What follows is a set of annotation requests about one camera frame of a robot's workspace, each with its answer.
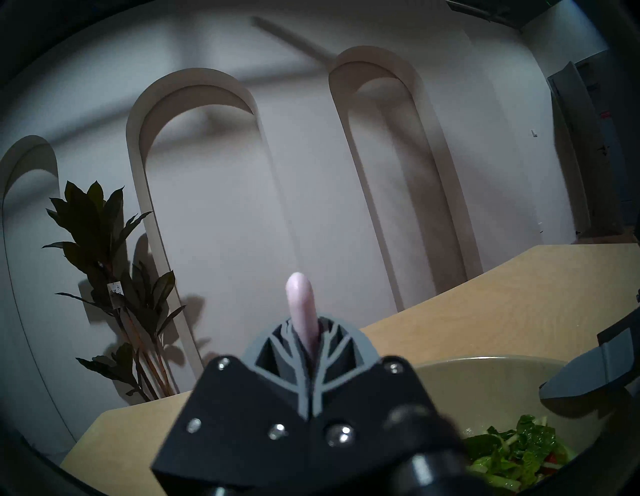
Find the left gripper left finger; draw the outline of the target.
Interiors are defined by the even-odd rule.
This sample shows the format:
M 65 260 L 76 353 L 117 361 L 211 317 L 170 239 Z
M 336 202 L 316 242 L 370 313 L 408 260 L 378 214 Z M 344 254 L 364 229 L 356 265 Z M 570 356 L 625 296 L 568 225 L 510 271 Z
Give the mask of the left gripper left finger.
M 162 488 L 262 488 L 307 469 L 307 356 L 291 322 L 209 364 L 155 460 Z

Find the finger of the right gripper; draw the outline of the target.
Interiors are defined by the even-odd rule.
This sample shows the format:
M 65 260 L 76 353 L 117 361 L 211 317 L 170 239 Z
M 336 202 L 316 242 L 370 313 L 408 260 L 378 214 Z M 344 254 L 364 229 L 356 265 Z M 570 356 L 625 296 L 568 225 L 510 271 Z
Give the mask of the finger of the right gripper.
M 615 337 L 569 361 L 539 388 L 539 399 L 575 399 L 629 384 L 639 363 L 639 330 Z
M 613 338 L 627 329 L 639 328 L 639 311 L 640 308 L 637 307 L 624 318 L 620 319 L 618 322 L 601 331 L 597 335 L 598 345 L 603 346 L 605 343 L 613 340 Z

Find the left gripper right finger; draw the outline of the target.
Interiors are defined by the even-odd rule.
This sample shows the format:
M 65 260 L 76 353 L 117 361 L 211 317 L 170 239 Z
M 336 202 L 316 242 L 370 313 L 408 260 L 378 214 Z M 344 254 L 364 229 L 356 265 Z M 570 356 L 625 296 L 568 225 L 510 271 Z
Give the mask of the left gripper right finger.
M 313 376 L 314 458 L 464 458 L 412 364 L 379 355 L 358 329 L 320 324 Z

